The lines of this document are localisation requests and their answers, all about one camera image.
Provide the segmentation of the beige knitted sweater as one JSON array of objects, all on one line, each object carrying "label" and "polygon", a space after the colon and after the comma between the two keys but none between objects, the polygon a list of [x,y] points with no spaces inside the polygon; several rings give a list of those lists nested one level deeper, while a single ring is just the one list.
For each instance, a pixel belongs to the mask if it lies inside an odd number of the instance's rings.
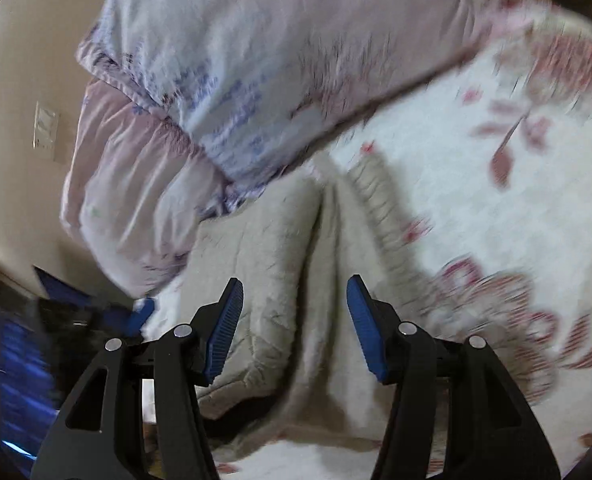
[{"label": "beige knitted sweater", "polygon": [[221,375],[197,392],[217,460],[278,437],[364,446],[384,436],[392,388],[369,371],[346,304],[360,275],[373,298],[424,323],[438,289],[414,259],[410,216],[383,156],[348,169],[325,154],[272,182],[229,216],[200,224],[181,288],[180,321],[244,287]]}]

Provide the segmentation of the pink lavender pillow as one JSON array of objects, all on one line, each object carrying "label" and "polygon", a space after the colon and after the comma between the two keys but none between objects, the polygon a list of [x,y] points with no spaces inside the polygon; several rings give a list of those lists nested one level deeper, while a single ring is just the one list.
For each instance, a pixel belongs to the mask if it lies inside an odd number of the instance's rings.
[{"label": "pink lavender pillow", "polygon": [[132,298],[179,274],[226,181],[176,125],[99,79],[85,89],[60,221]]}]

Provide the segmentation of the floral bed sheet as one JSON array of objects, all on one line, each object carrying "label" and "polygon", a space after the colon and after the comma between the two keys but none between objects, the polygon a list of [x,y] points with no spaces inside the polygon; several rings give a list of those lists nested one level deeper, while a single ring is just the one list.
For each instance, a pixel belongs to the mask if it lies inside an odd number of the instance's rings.
[{"label": "floral bed sheet", "polygon": [[[464,70],[319,154],[343,169],[384,157],[410,216],[404,238],[438,289],[415,323],[440,339],[487,341],[563,478],[592,436],[592,23],[538,1],[506,9],[512,32]],[[162,292],[151,336],[180,321],[183,282]],[[278,437],[215,467],[221,479],[365,479],[383,439]]]}]

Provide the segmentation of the white blue patterned pillow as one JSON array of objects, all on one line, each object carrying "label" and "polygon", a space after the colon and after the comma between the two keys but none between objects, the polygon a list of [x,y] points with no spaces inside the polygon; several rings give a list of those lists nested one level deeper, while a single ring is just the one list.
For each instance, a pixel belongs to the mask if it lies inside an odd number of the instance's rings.
[{"label": "white blue patterned pillow", "polygon": [[504,0],[105,0],[76,57],[253,186],[513,25]]}]

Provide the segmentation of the white wall switch plate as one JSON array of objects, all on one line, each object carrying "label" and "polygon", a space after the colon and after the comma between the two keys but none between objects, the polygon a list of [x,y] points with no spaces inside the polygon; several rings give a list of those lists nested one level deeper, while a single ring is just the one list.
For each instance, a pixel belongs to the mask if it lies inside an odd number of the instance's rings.
[{"label": "white wall switch plate", "polygon": [[55,158],[59,113],[41,102],[35,104],[32,148],[41,157]]}]

